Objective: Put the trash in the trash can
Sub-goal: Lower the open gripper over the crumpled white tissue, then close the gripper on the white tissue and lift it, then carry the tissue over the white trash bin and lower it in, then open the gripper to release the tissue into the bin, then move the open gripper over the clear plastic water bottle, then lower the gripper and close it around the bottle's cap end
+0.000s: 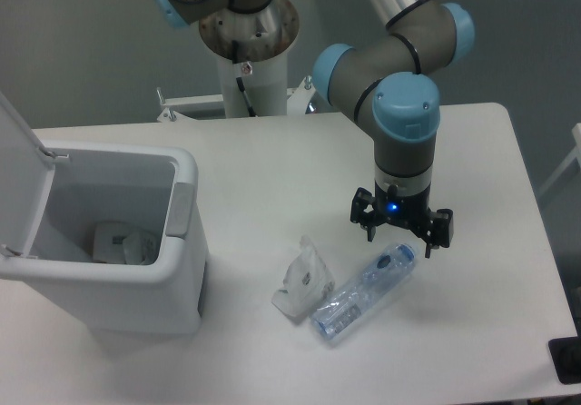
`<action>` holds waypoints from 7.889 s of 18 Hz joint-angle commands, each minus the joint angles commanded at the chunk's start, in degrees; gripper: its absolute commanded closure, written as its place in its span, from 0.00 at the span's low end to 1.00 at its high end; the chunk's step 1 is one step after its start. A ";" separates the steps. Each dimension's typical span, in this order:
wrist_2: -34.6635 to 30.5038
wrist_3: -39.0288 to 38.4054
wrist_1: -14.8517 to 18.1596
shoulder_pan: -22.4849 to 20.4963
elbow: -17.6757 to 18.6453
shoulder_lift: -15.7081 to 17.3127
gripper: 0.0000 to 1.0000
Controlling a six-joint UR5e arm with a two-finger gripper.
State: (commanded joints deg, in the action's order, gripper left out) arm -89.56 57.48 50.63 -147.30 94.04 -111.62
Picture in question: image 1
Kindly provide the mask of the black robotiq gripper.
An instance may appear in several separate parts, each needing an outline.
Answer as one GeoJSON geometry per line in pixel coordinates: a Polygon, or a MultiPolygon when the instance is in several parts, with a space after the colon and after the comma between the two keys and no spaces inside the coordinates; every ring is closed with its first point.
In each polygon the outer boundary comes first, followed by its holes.
{"type": "Polygon", "coordinates": [[[351,201],[350,221],[366,232],[369,242],[382,224],[407,229],[425,243],[424,257],[429,258],[433,250],[448,248],[454,234],[453,211],[428,208],[430,187],[411,196],[398,196],[375,184],[375,198],[359,187],[351,201]]]}

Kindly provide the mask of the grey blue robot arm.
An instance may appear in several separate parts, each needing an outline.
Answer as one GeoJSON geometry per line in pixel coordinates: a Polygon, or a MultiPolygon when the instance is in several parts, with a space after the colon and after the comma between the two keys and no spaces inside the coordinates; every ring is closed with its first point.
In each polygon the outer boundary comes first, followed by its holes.
{"type": "MultiPolygon", "coordinates": [[[[286,114],[285,73],[273,69],[299,30],[288,0],[154,0],[174,27],[198,25],[220,60],[230,117],[286,114]]],[[[460,5],[370,0],[386,35],[363,50],[334,44],[317,58],[318,94],[374,144],[375,188],[358,189],[350,218],[369,238],[383,224],[411,231],[428,250],[449,247],[453,213],[428,205],[440,97],[432,72],[464,57],[475,27],[460,5]]]]}

